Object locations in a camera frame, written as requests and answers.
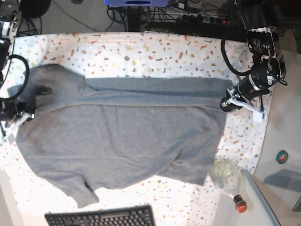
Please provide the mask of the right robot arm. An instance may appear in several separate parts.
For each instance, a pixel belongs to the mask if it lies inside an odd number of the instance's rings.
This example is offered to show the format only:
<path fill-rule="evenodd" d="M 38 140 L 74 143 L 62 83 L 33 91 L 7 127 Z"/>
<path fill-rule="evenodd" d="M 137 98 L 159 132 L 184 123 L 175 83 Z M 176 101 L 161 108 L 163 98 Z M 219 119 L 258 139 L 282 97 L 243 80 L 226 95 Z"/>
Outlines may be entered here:
<path fill-rule="evenodd" d="M 3 142 L 7 142 L 9 137 L 13 135 L 16 130 L 25 121 L 34 119 L 34 111 L 28 109 L 27 104 L 18 101 L 18 97 L 23 93 L 25 87 L 29 81 L 30 68 L 27 60 L 14 54 L 15 38 L 18 28 L 22 19 L 22 13 L 14 10 L 11 15 L 5 15 L 0 17 L 0 70 L 2 71 L 5 66 L 8 66 L 6 74 L 10 70 L 10 66 L 13 59 L 17 59 L 23 62 L 25 66 L 25 78 L 22 86 L 11 97 L 0 99 L 0 121 L 6 124 L 13 124 L 11 129 L 5 130 L 3 126 L 0 127 L 0 138 Z"/>

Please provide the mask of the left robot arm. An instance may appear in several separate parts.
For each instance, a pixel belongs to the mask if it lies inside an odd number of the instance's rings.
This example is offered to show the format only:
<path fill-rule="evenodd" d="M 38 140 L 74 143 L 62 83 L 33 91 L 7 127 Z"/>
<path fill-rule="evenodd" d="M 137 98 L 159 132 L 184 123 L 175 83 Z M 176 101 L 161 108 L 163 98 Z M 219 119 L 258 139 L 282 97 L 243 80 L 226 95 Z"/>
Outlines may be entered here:
<path fill-rule="evenodd" d="M 221 40 L 223 59 L 232 73 L 242 79 L 226 91 L 220 106 L 224 112 L 248 108 L 253 112 L 264 112 L 264 105 L 253 107 L 252 101 L 270 93 L 276 83 L 287 85 L 284 55 L 280 50 L 276 14 L 270 0 L 233 0 L 240 26 L 244 28 L 247 46 L 253 55 L 253 66 L 245 72 L 237 71 L 230 63 L 225 50 L 226 40 L 234 34 L 229 32 Z"/>

